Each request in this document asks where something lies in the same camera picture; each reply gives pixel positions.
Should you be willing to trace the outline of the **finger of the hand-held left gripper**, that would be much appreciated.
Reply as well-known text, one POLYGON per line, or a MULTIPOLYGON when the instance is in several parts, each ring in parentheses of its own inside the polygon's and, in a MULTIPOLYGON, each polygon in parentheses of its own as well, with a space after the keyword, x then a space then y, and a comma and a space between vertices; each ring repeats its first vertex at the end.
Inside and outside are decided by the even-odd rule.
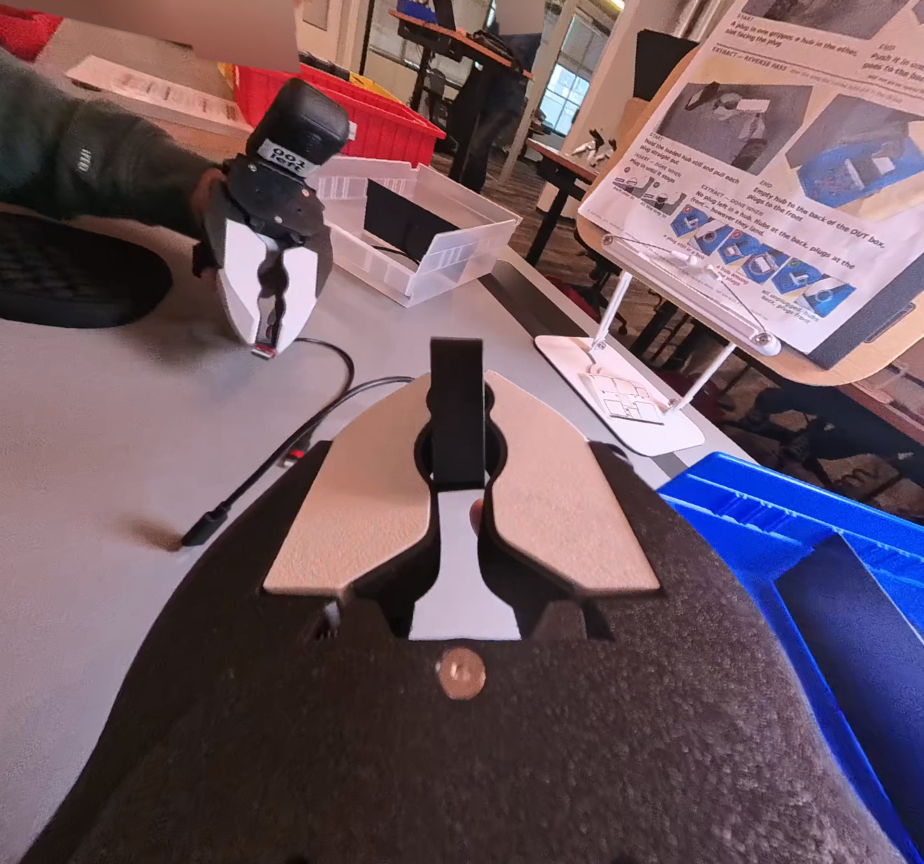
POLYGON ((223 235, 218 283, 225 312, 250 353, 273 360, 282 325, 282 246, 231 219, 223 235))
POLYGON ((318 255, 306 246, 280 252, 275 267, 274 351, 283 353, 301 336, 314 312, 318 295, 318 255))

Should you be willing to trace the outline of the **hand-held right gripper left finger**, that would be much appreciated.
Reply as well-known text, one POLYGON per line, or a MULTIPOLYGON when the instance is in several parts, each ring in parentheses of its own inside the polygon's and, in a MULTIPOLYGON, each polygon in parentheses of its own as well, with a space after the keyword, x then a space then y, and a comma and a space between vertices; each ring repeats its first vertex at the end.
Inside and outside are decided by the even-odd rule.
POLYGON ((263 589, 416 603, 438 576, 438 514, 417 456, 426 373, 357 415, 330 444, 263 589))

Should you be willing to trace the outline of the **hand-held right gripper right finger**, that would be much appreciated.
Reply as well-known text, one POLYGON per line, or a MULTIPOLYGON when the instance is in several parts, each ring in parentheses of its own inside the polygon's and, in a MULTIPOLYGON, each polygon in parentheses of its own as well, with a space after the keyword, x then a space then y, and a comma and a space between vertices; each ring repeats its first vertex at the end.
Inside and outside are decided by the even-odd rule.
POLYGON ((486 384, 504 449, 491 482, 500 542, 578 595, 660 590, 585 435, 499 373, 486 373, 486 384))

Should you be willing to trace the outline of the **slim black usb hub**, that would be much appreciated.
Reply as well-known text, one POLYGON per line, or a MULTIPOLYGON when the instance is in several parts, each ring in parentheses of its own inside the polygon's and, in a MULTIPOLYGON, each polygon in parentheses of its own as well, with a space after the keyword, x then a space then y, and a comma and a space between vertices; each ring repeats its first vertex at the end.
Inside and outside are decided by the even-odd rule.
POLYGON ((479 339, 433 337, 427 406, 434 489, 482 489, 485 386, 479 339))

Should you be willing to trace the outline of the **clear plastic bin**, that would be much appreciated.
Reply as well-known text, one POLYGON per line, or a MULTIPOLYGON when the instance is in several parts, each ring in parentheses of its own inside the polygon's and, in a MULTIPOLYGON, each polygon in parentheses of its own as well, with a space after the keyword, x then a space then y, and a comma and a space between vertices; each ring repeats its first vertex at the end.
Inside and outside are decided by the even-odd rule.
POLYGON ((337 155, 309 178, 324 207, 334 263, 410 308, 489 274, 522 217, 427 165, 337 155), (418 264, 364 230, 366 187, 378 182, 454 226, 418 264))

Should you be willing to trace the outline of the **blue plastic bin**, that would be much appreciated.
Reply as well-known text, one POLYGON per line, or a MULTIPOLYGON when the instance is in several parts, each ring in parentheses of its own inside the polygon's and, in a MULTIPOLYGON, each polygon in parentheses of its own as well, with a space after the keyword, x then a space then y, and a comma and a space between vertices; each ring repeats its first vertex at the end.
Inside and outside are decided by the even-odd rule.
POLYGON ((922 862, 922 527, 722 453, 660 494, 749 593, 842 772, 922 862))

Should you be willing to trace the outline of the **black forearm pad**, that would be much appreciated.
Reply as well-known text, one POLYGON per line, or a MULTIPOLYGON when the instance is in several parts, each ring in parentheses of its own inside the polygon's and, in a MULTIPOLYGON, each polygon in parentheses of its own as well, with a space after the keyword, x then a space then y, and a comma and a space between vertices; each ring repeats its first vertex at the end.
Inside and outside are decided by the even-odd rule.
POLYGON ((1 213, 1 319, 97 330, 138 322, 173 285, 154 252, 42 218, 1 213))

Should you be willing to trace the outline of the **person's left forearm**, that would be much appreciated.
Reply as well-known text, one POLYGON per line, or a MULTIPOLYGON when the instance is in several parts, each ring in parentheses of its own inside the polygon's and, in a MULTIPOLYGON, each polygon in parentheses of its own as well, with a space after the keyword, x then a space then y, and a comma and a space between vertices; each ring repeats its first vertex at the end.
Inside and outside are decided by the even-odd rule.
POLYGON ((153 122, 63 91, 1 54, 1 202, 70 220, 127 219, 195 237, 190 196, 218 168, 153 122))

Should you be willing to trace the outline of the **person's left hand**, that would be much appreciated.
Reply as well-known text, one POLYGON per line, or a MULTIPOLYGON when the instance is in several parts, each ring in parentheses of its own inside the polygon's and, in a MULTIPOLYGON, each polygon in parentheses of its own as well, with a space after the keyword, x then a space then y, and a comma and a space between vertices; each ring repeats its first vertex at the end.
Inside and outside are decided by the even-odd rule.
POLYGON ((204 221, 213 201, 214 193, 225 183, 225 174, 219 168, 208 169, 191 191, 190 210, 193 220, 192 234, 204 232, 204 221))

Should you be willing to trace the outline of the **black flat box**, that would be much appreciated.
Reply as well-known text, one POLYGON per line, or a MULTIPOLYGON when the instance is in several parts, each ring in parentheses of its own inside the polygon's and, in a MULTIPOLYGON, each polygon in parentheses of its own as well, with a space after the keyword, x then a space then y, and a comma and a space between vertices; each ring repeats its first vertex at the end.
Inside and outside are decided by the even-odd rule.
POLYGON ((433 238, 455 228, 396 191, 369 180, 366 187, 364 230, 379 243, 420 263, 433 238))

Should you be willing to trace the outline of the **red storage bin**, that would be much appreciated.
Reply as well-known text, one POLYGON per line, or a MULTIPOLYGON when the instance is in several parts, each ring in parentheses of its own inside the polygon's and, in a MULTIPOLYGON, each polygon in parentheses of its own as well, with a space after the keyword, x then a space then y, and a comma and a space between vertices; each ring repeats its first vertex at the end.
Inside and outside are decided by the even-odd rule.
MULTIPOLYGON (((237 107, 255 127, 290 73, 233 64, 231 78, 237 107)), ((343 149, 353 157, 429 165, 445 132, 385 90, 368 88, 327 72, 301 66, 301 78, 346 109, 355 136, 343 149)))

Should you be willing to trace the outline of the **white printed paper sheet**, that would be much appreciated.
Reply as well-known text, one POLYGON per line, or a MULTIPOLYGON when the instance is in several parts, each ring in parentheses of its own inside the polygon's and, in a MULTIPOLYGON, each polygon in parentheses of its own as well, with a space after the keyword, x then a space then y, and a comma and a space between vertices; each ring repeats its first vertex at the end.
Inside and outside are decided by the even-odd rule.
POLYGON ((96 55, 84 57, 65 73, 75 86, 141 107, 146 115, 181 126, 226 135, 248 134, 233 101, 156 77, 96 55))

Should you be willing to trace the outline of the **wooden top standing desk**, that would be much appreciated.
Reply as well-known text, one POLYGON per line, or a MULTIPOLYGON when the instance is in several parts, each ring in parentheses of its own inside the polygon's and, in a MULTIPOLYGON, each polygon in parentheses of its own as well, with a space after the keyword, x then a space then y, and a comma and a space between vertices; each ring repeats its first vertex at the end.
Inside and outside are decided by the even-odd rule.
POLYGON ((398 36, 421 48, 421 60, 408 101, 411 110, 419 110, 434 55, 449 57, 456 62, 468 58, 481 67, 482 80, 471 97, 472 122, 468 125, 468 131, 460 134, 457 140, 456 153, 449 173, 449 177, 459 183, 468 163, 471 140, 478 129, 492 82, 502 74, 524 77, 527 80, 530 80, 532 75, 512 51, 502 48, 499 39, 491 37, 485 30, 479 30, 472 35, 462 29, 450 29, 428 23, 395 8, 390 9, 388 13, 398 21, 398 36))

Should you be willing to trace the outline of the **light wooden sign board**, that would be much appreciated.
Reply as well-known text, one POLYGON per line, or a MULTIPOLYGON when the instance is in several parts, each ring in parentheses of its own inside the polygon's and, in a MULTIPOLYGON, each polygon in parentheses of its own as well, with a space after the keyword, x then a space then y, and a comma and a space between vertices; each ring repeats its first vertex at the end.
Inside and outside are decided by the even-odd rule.
MULTIPOLYGON (((684 55, 651 101, 644 102, 633 98, 628 102, 616 133, 616 150, 591 185, 586 195, 587 198, 622 162, 623 155, 629 146, 687 70, 696 54, 697 49, 693 49, 684 55)), ((830 369, 820 367, 807 356, 787 345, 783 345, 777 355, 768 357, 744 341, 738 331, 729 331, 725 327, 725 323, 731 316, 729 311, 724 310, 709 297, 696 299, 684 293, 680 285, 663 284, 656 278, 652 265, 642 259, 625 239, 609 234, 583 215, 578 216, 578 233, 592 250, 613 261, 629 276, 639 279, 644 285, 673 302, 682 311, 691 314, 697 322, 706 325, 722 338, 735 344, 736 348, 750 357, 753 362, 792 382, 820 386, 839 386, 859 382, 903 357, 909 349, 922 341, 923 295, 918 294, 913 300, 915 305, 913 310, 908 311, 876 340, 862 343, 854 348, 830 369)))

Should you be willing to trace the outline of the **white paper sign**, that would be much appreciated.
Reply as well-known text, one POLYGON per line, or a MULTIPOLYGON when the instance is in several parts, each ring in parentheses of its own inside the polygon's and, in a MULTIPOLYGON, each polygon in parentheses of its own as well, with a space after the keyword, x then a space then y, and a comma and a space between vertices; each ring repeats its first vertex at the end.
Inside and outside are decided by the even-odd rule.
POLYGON ((579 215, 826 370, 922 292, 922 0, 735 0, 579 215))

